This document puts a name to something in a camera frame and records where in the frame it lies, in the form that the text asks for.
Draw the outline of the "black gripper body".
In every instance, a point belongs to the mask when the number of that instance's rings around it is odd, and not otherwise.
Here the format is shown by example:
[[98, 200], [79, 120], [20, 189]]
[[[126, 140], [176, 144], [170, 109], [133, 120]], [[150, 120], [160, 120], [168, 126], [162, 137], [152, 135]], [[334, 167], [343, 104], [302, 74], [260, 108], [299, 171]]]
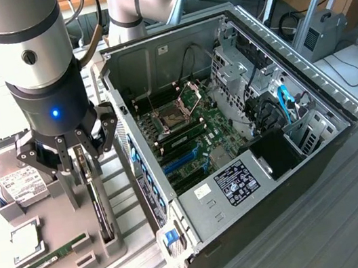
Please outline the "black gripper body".
[[79, 65], [71, 64], [59, 80], [44, 88], [21, 89], [10, 83], [7, 88], [41, 144], [55, 148], [56, 139], [62, 138], [69, 149], [79, 143], [76, 129], [92, 132], [96, 110], [87, 97]]

